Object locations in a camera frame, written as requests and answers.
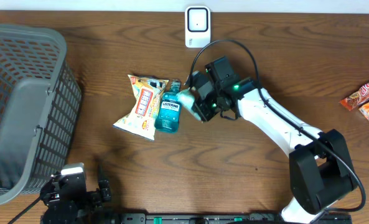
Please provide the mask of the mint green wipes pack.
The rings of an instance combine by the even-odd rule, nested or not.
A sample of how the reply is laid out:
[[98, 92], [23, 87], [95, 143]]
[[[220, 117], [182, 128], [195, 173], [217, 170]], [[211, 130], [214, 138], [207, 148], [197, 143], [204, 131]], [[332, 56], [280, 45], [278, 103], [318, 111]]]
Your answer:
[[178, 101], [196, 120], [201, 121], [201, 117], [192, 109], [195, 103], [195, 97], [190, 89], [184, 89], [177, 94]]

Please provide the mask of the blue Listerine mouthwash bottle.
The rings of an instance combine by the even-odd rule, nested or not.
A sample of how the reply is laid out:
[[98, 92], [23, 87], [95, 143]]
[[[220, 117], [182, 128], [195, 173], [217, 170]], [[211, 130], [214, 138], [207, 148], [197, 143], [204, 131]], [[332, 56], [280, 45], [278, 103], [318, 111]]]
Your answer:
[[162, 95], [159, 114], [154, 125], [158, 131], [165, 133], [178, 131], [182, 107], [177, 96], [180, 86], [180, 80], [172, 80], [169, 90]]

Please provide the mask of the yellow snack chip bag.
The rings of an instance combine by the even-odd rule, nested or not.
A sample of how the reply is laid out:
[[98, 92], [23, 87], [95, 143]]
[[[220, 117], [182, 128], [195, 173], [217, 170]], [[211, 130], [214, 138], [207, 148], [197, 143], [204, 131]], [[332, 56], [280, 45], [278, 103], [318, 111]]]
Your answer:
[[113, 127], [153, 141], [161, 98], [169, 80], [137, 75], [128, 77], [136, 103], [131, 112], [117, 120]]

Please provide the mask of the red brown snack bar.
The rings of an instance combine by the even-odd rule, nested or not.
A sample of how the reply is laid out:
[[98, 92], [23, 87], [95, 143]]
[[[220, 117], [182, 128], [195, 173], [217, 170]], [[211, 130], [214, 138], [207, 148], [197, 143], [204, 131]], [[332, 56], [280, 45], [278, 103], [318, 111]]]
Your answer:
[[339, 101], [349, 111], [369, 100], [369, 82], [362, 85], [358, 91]]

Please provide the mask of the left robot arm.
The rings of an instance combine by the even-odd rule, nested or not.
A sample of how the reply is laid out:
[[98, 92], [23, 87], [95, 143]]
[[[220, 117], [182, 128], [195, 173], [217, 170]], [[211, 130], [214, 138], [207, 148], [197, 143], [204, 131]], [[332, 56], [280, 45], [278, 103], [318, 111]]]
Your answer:
[[51, 176], [40, 191], [40, 199], [47, 206], [41, 223], [120, 223], [119, 214], [104, 207], [111, 201], [110, 182], [98, 166], [98, 188], [86, 189], [83, 163], [66, 165]]

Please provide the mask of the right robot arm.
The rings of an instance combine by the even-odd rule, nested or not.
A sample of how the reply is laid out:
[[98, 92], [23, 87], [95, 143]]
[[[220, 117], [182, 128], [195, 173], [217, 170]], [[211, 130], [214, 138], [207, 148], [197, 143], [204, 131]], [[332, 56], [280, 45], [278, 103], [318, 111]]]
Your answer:
[[293, 198], [281, 211], [285, 222], [314, 223], [358, 187], [347, 143], [337, 130], [325, 133], [303, 122], [272, 99], [259, 81], [240, 78], [226, 57], [205, 70], [192, 70], [186, 81], [198, 94], [190, 110], [201, 121], [233, 110], [288, 156]]

